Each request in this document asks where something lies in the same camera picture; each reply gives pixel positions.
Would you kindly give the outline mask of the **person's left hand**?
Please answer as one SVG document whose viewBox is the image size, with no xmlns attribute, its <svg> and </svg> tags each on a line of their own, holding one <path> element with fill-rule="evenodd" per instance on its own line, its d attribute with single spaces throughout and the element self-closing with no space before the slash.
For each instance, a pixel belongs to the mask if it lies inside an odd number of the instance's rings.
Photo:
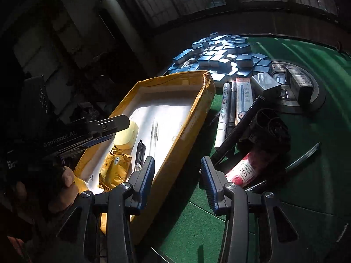
<svg viewBox="0 0 351 263">
<path fill-rule="evenodd" d="M 53 199 L 48 201 L 48 209 L 53 213 L 58 213 L 65 210 L 70 206 L 75 197 L 78 195 L 78 187 L 74 182 L 74 173 L 67 167 L 61 167 L 59 169 L 59 188 L 55 191 Z M 15 252 L 22 258 L 24 258 L 24 242 L 21 239 L 7 236 L 9 243 L 13 246 Z"/>
</svg>

